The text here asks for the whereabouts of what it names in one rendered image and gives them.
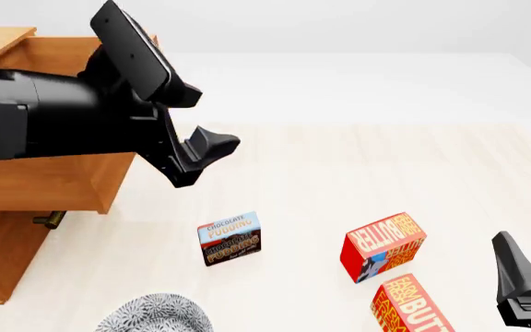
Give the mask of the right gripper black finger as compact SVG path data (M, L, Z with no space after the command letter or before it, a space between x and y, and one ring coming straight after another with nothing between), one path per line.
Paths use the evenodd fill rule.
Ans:
M498 273L497 304L509 299L531 298L531 263L507 231L491 240Z

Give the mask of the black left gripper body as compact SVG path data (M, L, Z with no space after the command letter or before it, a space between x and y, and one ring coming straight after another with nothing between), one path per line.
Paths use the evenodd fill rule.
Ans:
M166 176L176 188L195 184L204 170L200 158L179 140L167 107L152 103L151 115L132 117L135 152Z

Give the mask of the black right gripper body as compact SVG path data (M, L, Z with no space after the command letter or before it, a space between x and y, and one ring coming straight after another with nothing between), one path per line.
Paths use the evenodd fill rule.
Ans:
M506 326L531 327L531 290L521 294L498 290L497 309Z

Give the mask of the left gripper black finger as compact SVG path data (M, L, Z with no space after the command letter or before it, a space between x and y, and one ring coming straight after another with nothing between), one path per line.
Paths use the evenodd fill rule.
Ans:
M217 160L232 154L241 140L235 135L223 135L197 126L191 136L184 140L182 148L193 168L205 169Z
M153 93L152 101L172 108L192 108L199 102L202 91L184 82L174 69Z

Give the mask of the chocolate pudding box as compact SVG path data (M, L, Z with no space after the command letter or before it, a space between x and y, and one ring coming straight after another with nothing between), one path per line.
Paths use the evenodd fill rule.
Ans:
M261 251L262 228L256 212L247 212L197 227L207 267Z

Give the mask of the wooden cabinet drawer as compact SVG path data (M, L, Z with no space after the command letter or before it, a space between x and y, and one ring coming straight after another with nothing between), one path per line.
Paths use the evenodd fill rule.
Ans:
M0 68L73 76L99 46L94 37L38 37L33 27L0 27ZM82 210L105 214L132 153L0 161L0 211Z

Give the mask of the red butter box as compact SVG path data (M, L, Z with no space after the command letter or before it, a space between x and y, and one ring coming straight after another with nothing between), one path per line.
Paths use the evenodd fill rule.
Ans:
M412 273L381 284L371 310L382 332L455 332Z
M339 260L356 284L410 262L427 239L406 212L348 231Z

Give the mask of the black white patterned bowl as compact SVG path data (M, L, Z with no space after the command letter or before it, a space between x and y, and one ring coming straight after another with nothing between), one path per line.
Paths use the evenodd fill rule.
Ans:
M134 298L114 310L94 332L215 332L204 310L174 293Z

